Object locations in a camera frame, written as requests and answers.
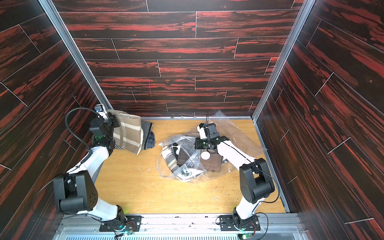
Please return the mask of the brown striped fringed scarf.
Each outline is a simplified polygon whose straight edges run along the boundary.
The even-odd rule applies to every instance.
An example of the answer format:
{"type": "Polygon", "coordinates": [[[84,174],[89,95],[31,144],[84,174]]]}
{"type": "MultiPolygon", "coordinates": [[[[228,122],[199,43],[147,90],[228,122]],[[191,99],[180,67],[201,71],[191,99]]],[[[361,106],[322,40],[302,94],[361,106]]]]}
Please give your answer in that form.
{"type": "Polygon", "coordinates": [[[207,172],[219,172],[223,157],[214,150],[196,150],[194,146],[179,145],[180,152],[178,156],[178,166],[187,167],[192,170],[201,170],[207,172]],[[201,152],[208,151],[211,154],[209,160],[201,159],[201,152]]]}

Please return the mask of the tan cream plaid scarf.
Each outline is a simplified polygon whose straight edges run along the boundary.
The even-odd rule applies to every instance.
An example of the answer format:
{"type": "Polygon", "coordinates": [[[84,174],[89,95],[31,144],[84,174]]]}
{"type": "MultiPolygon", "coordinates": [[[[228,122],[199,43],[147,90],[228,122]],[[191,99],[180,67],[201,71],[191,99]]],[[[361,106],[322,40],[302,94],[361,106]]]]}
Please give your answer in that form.
{"type": "Polygon", "coordinates": [[[117,110],[107,110],[107,113],[116,117],[119,124],[119,127],[114,128],[113,133],[116,145],[138,155],[142,149],[144,134],[141,117],[117,110]]]}

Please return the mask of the clear plastic vacuum bag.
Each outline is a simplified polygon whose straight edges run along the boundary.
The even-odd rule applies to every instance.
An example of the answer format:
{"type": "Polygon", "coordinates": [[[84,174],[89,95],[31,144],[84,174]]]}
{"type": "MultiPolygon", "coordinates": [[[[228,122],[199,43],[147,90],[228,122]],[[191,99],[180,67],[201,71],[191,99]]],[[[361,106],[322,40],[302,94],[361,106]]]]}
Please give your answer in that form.
{"type": "MultiPolygon", "coordinates": [[[[251,156],[252,158],[258,159],[264,152],[264,148],[259,144],[255,143],[249,138],[244,131],[238,128],[234,122],[228,118],[224,113],[218,111],[213,117],[206,119],[203,123],[211,124],[215,123],[217,131],[220,136],[225,136],[241,151],[251,156]]],[[[193,128],[185,133],[174,134],[160,142],[160,147],[163,148],[167,145],[176,143],[178,145],[194,146],[195,138],[200,136],[197,127],[199,124],[193,124],[193,128]]],[[[176,180],[185,183],[201,183],[209,181],[214,178],[221,177],[227,173],[238,171],[227,159],[222,159],[222,165],[219,172],[207,172],[201,170],[192,170],[187,167],[179,167],[175,172],[172,173],[168,167],[166,161],[160,153],[157,160],[157,170],[162,178],[169,180],[176,180]]]]}

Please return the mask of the navy plaid scarf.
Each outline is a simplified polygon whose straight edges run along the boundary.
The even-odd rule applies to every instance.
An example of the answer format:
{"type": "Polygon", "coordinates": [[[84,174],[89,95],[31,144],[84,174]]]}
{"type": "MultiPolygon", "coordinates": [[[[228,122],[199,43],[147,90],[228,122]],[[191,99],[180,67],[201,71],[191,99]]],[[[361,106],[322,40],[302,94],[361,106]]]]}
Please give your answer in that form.
{"type": "Polygon", "coordinates": [[[150,132],[148,135],[146,148],[152,149],[154,146],[155,146],[155,134],[153,132],[150,132]]]}

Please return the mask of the black white chevron scarf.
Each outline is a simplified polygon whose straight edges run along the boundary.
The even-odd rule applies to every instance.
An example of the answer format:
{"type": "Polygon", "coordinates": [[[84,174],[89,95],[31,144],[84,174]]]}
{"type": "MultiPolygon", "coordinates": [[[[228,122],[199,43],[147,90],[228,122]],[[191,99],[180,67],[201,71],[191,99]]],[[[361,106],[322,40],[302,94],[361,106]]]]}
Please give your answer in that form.
{"type": "MultiPolygon", "coordinates": [[[[143,121],[141,120],[141,125],[142,125],[142,129],[143,129],[143,142],[142,142],[142,150],[146,150],[146,144],[147,144],[147,140],[148,140],[148,135],[150,132],[152,132],[152,128],[153,128],[153,123],[151,122],[147,122],[147,121],[143,121]]],[[[115,149],[118,149],[118,150],[124,150],[124,149],[121,149],[119,148],[116,143],[115,143],[115,149]]]]}

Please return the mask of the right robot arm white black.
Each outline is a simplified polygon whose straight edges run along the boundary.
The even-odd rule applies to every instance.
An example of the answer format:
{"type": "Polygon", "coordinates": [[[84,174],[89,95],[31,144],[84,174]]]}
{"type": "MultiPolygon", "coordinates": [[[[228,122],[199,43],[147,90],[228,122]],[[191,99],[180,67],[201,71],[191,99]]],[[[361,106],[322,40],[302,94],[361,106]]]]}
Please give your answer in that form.
{"type": "Polygon", "coordinates": [[[258,206],[275,191],[268,163],[262,158],[252,158],[237,148],[229,138],[220,136],[214,123],[201,123],[197,130],[200,136],[195,140],[195,149],[213,150],[239,170],[243,197],[234,208],[233,222],[238,230],[245,230],[257,220],[254,212],[258,206]]]}

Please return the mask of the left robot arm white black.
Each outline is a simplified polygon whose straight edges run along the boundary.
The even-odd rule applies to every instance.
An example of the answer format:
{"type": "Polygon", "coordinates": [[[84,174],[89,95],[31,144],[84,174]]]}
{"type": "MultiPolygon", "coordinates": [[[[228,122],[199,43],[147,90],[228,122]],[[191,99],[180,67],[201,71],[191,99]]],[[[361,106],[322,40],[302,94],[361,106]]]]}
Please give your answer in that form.
{"type": "Polygon", "coordinates": [[[99,198],[95,181],[103,162],[113,153],[114,128],[119,127],[115,116],[107,114],[108,122],[97,117],[90,123],[94,138],[86,156],[65,174],[53,179],[55,203],[64,214],[87,214],[104,225],[117,230],[127,224],[122,207],[111,205],[99,198]]]}

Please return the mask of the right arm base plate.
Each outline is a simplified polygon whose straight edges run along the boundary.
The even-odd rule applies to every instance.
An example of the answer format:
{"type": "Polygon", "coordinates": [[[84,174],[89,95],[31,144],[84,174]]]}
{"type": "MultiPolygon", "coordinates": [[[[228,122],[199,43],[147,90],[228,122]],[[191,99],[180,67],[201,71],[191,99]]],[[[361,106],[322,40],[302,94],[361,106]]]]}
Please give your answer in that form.
{"type": "Polygon", "coordinates": [[[220,226],[221,231],[260,231],[259,219],[253,215],[245,220],[242,220],[237,215],[220,215],[217,224],[220,226]]]}

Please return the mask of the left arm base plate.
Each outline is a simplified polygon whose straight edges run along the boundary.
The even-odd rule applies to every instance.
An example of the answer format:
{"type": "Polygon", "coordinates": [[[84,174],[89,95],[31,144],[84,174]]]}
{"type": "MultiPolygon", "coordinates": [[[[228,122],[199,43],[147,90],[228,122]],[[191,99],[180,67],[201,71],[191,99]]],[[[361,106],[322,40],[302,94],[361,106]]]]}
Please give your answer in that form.
{"type": "Polygon", "coordinates": [[[138,232],[142,224],[143,217],[140,215],[125,215],[123,220],[111,220],[101,222],[99,231],[109,233],[138,232]]]}

